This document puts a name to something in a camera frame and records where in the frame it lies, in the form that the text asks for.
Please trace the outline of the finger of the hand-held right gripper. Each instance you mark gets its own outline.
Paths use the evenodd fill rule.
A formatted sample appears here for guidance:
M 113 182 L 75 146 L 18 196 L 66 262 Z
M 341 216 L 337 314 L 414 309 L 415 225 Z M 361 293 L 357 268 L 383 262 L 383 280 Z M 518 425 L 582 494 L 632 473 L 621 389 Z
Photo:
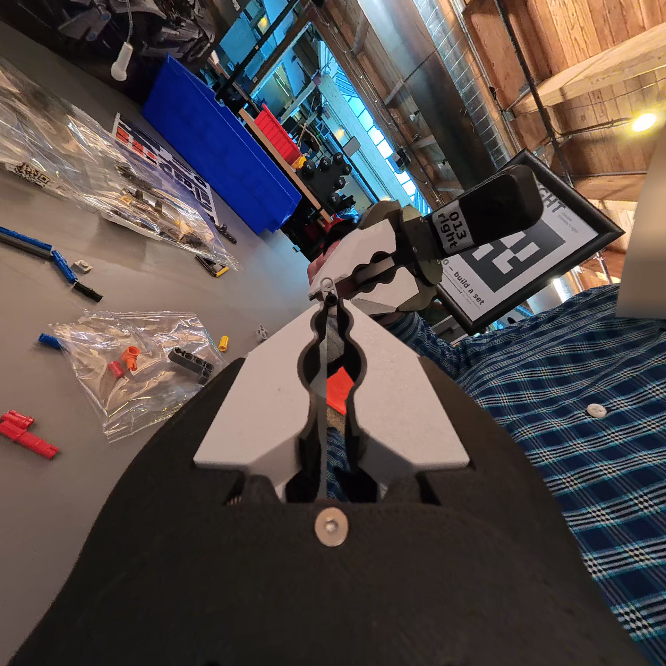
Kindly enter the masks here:
M 347 300 L 353 290 L 354 272 L 369 264 L 394 261 L 396 247 L 396 233 L 390 220 L 384 219 L 368 228 L 358 227 L 342 240 L 316 275 L 308 292 L 309 299 L 324 300 L 320 283 L 328 277 L 335 283 L 338 299 Z
M 414 276 L 408 267 L 380 261 L 358 269 L 353 275 L 350 301 L 369 316 L 383 316 L 425 308 L 435 287 Z

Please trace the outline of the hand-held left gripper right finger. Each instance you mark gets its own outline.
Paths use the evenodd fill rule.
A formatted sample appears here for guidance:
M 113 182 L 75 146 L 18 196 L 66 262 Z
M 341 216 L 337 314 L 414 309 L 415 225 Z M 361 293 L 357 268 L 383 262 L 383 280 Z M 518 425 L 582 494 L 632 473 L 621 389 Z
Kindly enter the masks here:
M 426 373 L 425 359 L 350 300 L 339 301 L 345 400 L 345 456 L 335 470 L 346 499 L 374 503 L 379 487 L 432 471 L 462 470 L 470 456 Z

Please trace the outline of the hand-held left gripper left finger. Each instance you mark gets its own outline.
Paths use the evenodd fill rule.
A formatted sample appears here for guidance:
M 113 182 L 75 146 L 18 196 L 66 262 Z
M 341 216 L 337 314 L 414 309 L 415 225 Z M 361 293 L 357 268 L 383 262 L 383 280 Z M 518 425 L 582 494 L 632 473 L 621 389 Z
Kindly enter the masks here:
M 326 496 L 326 329 L 306 312 L 242 359 L 194 456 L 198 468 L 267 477 L 282 499 Z

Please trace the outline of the small clear bag of parts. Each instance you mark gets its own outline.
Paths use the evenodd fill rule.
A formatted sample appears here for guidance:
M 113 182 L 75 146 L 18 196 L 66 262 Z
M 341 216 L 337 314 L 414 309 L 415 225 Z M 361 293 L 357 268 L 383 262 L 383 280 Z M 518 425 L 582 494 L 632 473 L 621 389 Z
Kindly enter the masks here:
M 170 418 L 204 388 L 192 372 L 169 361 L 174 347 L 214 365 L 207 384 L 227 365 L 193 312 L 86 311 L 76 322 L 52 324 L 51 331 L 62 343 L 110 442 Z M 135 372 L 121 361 L 130 345 L 141 350 Z M 114 360 L 121 363 L 125 377 L 112 376 L 108 364 Z

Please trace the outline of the large clear bag of parts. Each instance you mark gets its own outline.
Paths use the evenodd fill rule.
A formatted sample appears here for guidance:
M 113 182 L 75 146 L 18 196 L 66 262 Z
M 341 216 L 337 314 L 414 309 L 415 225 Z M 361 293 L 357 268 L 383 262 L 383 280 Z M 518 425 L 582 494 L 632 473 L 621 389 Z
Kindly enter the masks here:
M 1 58 L 1 165 L 145 237 L 238 270 L 195 195 L 96 120 Z

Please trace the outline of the dark grey lego liftarm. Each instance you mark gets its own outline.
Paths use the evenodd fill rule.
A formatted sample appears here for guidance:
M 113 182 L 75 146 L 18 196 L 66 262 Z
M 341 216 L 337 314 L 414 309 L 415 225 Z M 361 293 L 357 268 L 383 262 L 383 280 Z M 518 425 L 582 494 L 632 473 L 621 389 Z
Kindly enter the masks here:
M 174 347 L 168 354 L 169 361 L 192 372 L 196 376 L 196 381 L 204 386 L 212 378 L 214 365 L 205 361 L 200 356 L 187 352 L 180 347 Z

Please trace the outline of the dark grey lego axle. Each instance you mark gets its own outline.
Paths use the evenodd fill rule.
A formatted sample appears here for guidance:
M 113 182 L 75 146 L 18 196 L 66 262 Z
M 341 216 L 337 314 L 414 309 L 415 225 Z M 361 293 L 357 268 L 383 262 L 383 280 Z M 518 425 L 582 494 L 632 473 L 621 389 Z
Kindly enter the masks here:
M 27 245 L 24 243 L 21 243 L 20 241 L 16 241 L 13 238 L 7 238 L 3 235 L 1 235 L 1 243 L 3 245 L 8 245 L 13 248 L 22 250 L 26 253 L 32 254 L 34 256 L 38 256 L 39 258 L 45 259 L 47 261 L 52 261 L 51 258 L 51 253 L 48 253 L 44 250 L 41 250 L 40 248 L 33 247 L 31 245 Z

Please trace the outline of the person's right hand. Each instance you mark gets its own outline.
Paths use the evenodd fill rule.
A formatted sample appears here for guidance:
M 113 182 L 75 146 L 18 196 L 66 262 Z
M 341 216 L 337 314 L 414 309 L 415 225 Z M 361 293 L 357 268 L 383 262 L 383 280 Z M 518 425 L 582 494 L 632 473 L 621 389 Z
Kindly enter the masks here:
M 360 218 L 358 216 L 346 216 L 342 221 L 333 225 L 321 245 L 321 251 L 317 257 L 309 264 L 307 275 L 309 284 L 312 285 L 316 275 L 330 259 L 333 252 L 340 245 L 342 240 L 352 234 L 359 227 Z

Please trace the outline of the orange plastic object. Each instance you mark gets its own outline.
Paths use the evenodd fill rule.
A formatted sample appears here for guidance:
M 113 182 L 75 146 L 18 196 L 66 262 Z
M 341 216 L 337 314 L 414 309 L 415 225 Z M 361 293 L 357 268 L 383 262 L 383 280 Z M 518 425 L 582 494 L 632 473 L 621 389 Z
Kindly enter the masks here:
M 344 367 L 340 367 L 327 378 L 326 402 L 327 406 L 338 414 L 345 416 L 347 412 L 346 400 L 354 386 L 354 380 Z

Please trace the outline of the wooden shelf board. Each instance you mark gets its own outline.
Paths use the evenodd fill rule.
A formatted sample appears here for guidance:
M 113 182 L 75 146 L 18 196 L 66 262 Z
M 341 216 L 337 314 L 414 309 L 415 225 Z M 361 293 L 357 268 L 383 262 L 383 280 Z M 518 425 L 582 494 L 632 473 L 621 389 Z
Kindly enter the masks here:
M 298 177 L 296 171 L 292 166 L 287 163 L 281 154 L 276 150 L 276 148 L 271 144 L 265 134 L 259 129 L 254 122 L 254 119 L 248 114 L 245 109 L 239 110 L 239 117 L 245 123 L 245 127 L 248 132 L 254 136 L 256 141 L 262 146 L 262 148 L 271 155 L 272 159 L 279 168 L 283 171 L 286 177 L 292 182 L 292 184 L 300 191 L 301 195 L 306 198 L 311 204 L 312 208 L 315 210 L 316 222 L 322 228 L 325 229 L 326 225 L 332 222 L 332 218 L 328 212 L 324 209 L 320 200 L 310 191 L 310 189 L 304 184 L 304 182 Z

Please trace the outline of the black dumbbell rack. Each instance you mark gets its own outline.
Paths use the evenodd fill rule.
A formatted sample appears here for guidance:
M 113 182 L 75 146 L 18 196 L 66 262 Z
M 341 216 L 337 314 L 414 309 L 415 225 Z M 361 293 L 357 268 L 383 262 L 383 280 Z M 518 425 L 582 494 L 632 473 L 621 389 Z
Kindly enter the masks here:
M 344 212 L 356 205 L 353 196 L 340 194 L 346 184 L 345 178 L 351 173 L 352 167 L 346 161 L 346 155 L 343 152 L 338 152 L 333 157 L 324 156 L 318 164 L 311 159 L 306 159 L 296 171 L 296 175 L 318 198 L 329 214 Z

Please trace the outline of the red storage bin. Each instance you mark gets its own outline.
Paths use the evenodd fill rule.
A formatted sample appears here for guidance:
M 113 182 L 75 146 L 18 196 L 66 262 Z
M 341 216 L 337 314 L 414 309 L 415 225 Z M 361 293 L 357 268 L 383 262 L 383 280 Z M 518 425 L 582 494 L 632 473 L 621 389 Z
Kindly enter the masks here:
M 262 104 L 262 111 L 258 114 L 254 122 L 269 143 L 288 164 L 294 164 L 301 158 L 302 153 L 299 147 L 278 119 L 271 113 L 266 104 Z

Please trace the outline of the blue plastic bin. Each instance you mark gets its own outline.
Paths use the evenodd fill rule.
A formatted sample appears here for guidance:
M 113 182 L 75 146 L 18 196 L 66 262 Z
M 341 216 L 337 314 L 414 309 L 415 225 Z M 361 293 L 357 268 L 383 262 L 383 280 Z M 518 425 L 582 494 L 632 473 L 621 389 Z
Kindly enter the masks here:
M 143 116 L 256 234 L 276 232 L 294 213 L 299 190 L 213 90 L 171 55 Z

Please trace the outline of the person's blue plaid shirt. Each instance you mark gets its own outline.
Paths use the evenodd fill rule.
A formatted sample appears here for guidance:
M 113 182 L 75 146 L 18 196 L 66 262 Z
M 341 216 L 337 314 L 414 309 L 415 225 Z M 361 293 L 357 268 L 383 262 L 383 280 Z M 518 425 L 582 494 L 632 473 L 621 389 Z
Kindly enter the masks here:
M 375 317 L 523 449 L 606 603 L 665 664 L 665 321 L 616 315 L 619 284 L 457 345 L 416 312 Z

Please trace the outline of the sticker sheet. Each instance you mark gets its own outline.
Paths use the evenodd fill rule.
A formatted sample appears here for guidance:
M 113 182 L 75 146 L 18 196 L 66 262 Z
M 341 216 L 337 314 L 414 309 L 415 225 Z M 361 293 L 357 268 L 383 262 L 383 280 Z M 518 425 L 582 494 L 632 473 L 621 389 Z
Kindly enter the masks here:
M 160 168 L 171 179 L 186 187 L 202 205 L 213 225 L 219 226 L 212 188 L 194 169 L 177 159 L 159 142 L 137 128 L 120 113 L 116 114 L 112 134 L 121 145 L 125 145 L 145 161 Z

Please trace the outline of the metal ventilation duct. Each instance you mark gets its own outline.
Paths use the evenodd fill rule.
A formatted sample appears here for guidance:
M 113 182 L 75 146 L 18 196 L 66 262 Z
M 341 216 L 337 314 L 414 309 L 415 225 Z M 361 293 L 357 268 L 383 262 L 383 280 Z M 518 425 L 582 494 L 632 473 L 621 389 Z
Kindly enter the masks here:
M 359 4 L 460 185 L 501 169 L 511 147 L 456 14 L 461 1 Z

